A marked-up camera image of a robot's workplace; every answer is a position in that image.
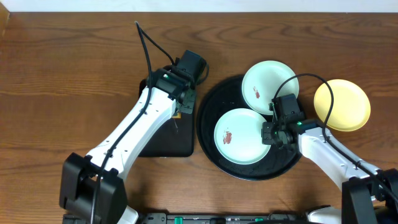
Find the round black tray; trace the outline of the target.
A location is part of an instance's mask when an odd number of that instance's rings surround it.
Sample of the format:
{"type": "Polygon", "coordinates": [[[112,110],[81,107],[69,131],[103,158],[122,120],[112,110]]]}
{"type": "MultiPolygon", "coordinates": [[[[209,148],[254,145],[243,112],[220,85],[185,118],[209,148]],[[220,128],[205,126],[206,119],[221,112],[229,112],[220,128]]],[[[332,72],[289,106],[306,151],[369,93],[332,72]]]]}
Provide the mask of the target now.
{"type": "Polygon", "coordinates": [[[223,172],[244,180],[268,180],[278,177],[293,168],[301,158],[298,149],[288,150],[272,146],[260,161],[249,164],[235,164],[218,151],[214,130],[217,121],[226,112],[249,106],[241,93],[242,75],[229,77],[215,85],[204,97],[198,109],[196,130],[198,141],[207,158],[223,172]]]}

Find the yellow plate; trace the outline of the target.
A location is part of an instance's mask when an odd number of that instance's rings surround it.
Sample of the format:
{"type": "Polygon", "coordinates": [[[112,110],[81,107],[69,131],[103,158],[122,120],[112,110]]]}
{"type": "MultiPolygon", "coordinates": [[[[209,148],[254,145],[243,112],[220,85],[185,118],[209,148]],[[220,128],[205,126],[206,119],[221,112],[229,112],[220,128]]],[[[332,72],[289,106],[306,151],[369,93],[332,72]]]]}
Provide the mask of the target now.
{"type": "Polygon", "coordinates": [[[362,128],[371,114],[371,104],[365,92],[348,80],[334,79],[322,84],[313,99],[316,114],[327,126],[338,131],[362,128]]]}

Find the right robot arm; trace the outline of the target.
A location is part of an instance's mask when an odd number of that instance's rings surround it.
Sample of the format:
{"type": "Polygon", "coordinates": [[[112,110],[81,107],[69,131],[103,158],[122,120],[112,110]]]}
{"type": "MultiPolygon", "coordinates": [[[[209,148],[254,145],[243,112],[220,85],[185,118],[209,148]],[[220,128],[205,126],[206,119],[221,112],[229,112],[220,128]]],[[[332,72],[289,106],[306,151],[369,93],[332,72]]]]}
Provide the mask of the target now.
{"type": "Polygon", "coordinates": [[[320,121],[265,122],[264,144],[294,149],[341,190],[341,208],[307,212],[307,223],[397,223],[397,169],[382,170],[340,143],[320,121]]]}

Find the light green plate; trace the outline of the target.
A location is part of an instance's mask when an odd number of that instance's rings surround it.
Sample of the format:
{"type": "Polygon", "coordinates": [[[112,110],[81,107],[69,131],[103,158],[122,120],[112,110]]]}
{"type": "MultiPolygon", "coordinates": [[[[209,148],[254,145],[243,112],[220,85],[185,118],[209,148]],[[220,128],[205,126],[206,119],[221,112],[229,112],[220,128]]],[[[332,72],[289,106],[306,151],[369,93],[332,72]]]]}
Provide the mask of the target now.
{"type": "Polygon", "coordinates": [[[228,161],[249,165],[263,159],[270,145],[262,143],[261,129],[266,119],[246,108],[225,113],[216,123],[214,142],[218,152],[228,161]]]}
{"type": "Polygon", "coordinates": [[[241,85],[246,104],[260,114],[272,115],[269,104],[281,84],[294,76],[294,71],[282,62],[266,60],[253,65],[241,85]]]}

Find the green and yellow sponge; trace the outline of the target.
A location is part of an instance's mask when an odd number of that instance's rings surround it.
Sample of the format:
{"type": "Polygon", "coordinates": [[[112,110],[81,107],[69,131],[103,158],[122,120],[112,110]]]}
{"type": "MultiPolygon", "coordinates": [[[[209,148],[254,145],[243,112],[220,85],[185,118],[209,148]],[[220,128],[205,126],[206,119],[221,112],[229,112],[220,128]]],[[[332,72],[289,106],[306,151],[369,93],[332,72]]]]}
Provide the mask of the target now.
{"type": "Polygon", "coordinates": [[[180,119],[181,118],[181,113],[175,113],[172,118],[174,119],[180,119]]]}

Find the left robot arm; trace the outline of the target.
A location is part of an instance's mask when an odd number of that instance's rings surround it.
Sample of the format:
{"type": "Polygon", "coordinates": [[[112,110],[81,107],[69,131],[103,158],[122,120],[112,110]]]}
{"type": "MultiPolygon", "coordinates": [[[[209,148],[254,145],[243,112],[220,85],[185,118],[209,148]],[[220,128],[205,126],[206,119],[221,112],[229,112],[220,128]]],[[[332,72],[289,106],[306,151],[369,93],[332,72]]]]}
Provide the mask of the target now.
{"type": "Polygon", "coordinates": [[[86,156],[70,154],[62,167],[59,205],[87,223],[136,223],[127,204],[128,173],[157,130],[176,113],[192,113],[203,70],[169,65],[151,72],[133,109],[86,156]]]}

